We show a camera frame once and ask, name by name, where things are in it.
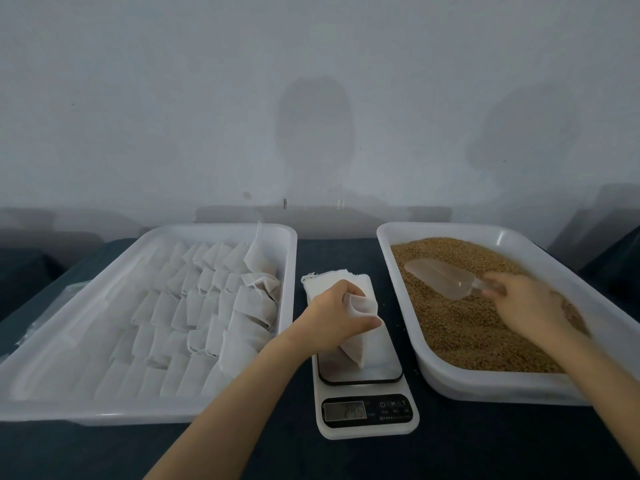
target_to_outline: brown grain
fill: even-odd
[[[471,242],[434,237],[391,246],[427,345],[446,362],[474,371],[562,372],[551,357],[507,328],[494,304],[479,296],[452,301],[404,269],[407,261],[434,258],[468,269],[528,274],[517,263]],[[576,308],[563,297],[565,316],[587,333]]]

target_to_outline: forearm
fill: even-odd
[[[573,329],[557,334],[542,348],[591,402],[640,471],[640,383]]]
[[[293,373],[306,359],[278,336],[185,430],[148,479],[238,478]]]

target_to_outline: hand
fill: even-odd
[[[483,290],[483,295],[493,300],[510,329],[535,345],[542,347],[550,337],[572,330],[564,316],[562,297],[546,284],[507,273],[486,273],[484,279],[504,286],[506,296],[494,290]]]
[[[340,280],[319,294],[283,335],[292,339],[306,357],[338,347],[346,339],[382,325],[377,317],[349,317],[342,306],[346,293],[364,296],[353,283]]]

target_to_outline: plastic scoop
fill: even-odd
[[[461,299],[471,293],[480,295],[482,290],[486,289],[496,290],[502,295],[507,294],[502,285],[487,283],[466,269],[437,259],[414,259],[406,263],[404,268],[445,298]]]

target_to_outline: white plastic tray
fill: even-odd
[[[167,242],[225,241],[237,245],[252,242],[257,225],[253,224],[185,224],[157,228],[138,241],[96,276],[84,290],[60,309],[41,329],[0,365],[0,420],[30,421],[64,419],[85,425],[148,424],[190,422],[211,402],[208,397],[149,397],[110,399],[108,401],[33,401],[20,400],[25,389],[33,385],[43,361],[76,338],[74,325],[91,321],[104,311],[107,295],[143,257],[149,257],[159,245]],[[277,322],[281,333],[292,322],[296,249],[298,236],[287,226],[265,224],[258,234],[260,249],[277,265],[276,277],[282,282],[282,295]]]
[[[580,310],[594,340],[618,363],[640,378],[640,324],[523,235],[496,226],[391,222],[378,228],[378,240],[391,275],[409,338],[428,384],[464,401],[537,404],[587,404],[565,374],[469,371],[437,357],[428,347],[391,245],[453,237],[500,252],[556,288]]]

